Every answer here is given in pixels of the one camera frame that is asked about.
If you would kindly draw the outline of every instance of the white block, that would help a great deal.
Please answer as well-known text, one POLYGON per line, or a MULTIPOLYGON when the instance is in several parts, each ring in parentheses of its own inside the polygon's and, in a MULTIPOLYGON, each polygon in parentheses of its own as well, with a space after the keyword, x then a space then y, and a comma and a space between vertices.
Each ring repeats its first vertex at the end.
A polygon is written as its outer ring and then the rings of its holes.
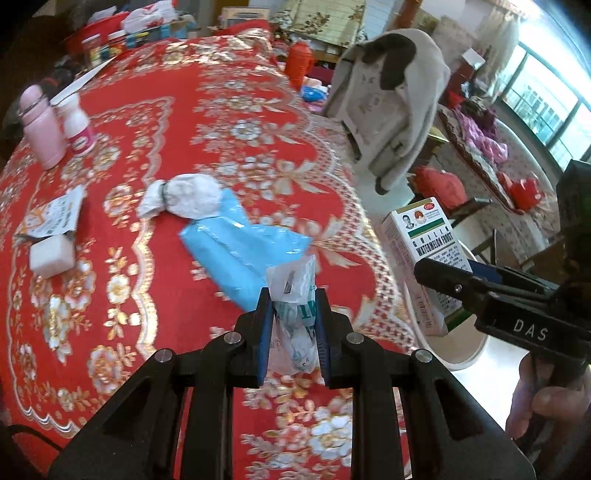
POLYGON ((65 235, 53 235, 34 245, 29 267, 41 278, 50 278, 74 267, 74 243, 65 235))

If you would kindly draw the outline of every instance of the metal screw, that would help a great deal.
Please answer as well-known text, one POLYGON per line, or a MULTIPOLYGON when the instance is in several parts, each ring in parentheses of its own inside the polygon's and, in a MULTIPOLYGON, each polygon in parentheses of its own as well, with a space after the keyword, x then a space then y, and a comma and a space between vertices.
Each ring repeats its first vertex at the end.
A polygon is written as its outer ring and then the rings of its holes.
POLYGON ((173 351, 168 348, 162 348, 154 354, 154 359, 161 364, 168 362, 173 357, 173 351))
POLYGON ((233 345, 234 343, 238 343, 242 340, 242 335, 238 332, 228 332, 226 335, 223 336, 223 341, 233 345))
POLYGON ((422 362, 424 364, 427 364, 431 360, 433 360, 433 355, 429 350, 417 350, 414 356, 417 357, 417 360, 419 362, 422 362))
POLYGON ((347 334, 347 341, 354 345, 359 345, 363 342, 363 335, 358 332, 351 332, 347 334))

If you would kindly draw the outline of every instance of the clear plastic bag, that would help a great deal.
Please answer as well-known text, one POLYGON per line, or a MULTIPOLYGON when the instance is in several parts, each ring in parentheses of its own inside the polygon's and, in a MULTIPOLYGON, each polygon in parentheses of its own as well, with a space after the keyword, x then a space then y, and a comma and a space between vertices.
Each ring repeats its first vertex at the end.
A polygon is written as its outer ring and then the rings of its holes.
POLYGON ((318 365, 315 269, 314 255, 267 268, 275 309, 269 370, 280 375, 311 373, 318 365))

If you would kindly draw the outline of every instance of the pink bottle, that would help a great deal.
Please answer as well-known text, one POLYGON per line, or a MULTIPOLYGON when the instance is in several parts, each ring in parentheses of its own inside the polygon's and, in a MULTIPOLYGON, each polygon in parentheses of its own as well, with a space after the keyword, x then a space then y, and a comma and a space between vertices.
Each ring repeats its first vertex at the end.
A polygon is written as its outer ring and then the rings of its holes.
POLYGON ((67 143, 39 85, 31 85, 21 95, 20 117, 25 137, 43 169, 55 167, 66 155, 67 143))

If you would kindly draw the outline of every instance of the curtain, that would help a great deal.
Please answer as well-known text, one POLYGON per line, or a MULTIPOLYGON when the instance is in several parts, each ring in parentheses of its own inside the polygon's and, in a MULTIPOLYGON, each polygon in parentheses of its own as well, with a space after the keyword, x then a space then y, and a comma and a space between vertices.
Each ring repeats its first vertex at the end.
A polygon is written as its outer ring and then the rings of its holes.
POLYGON ((483 96, 490 99, 491 103, 500 93, 503 71, 519 43, 521 22, 521 16, 503 7, 495 7, 478 26, 474 49, 481 55, 486 52, 486 63, 476 79, 484 84, 483 96))
POLYGON ((288 32, 348 47, 367 40, 365 0, 287 0, 274 21, 288 32))

